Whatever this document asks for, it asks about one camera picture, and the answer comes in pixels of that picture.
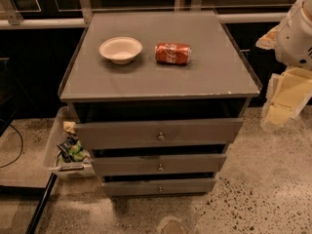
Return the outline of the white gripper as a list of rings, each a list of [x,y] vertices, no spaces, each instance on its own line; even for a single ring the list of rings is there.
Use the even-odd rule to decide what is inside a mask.
[[[271,28],[255,45],[263,50],[274,50],[278,27]],[[282,129],[296,118],[312,98],[312,71],[288,67],[282,74],[272,74],[266,91],[266,102],[261,112],[260,126],[265,132]]]

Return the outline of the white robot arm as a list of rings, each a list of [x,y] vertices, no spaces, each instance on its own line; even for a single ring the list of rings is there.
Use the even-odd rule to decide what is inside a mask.
[[[312,98],[312,0],[297,0],[255,45],[273,50],[276,60],[287,67],[280,75],[272,74],[261,112],[261,128],[275,132]]]

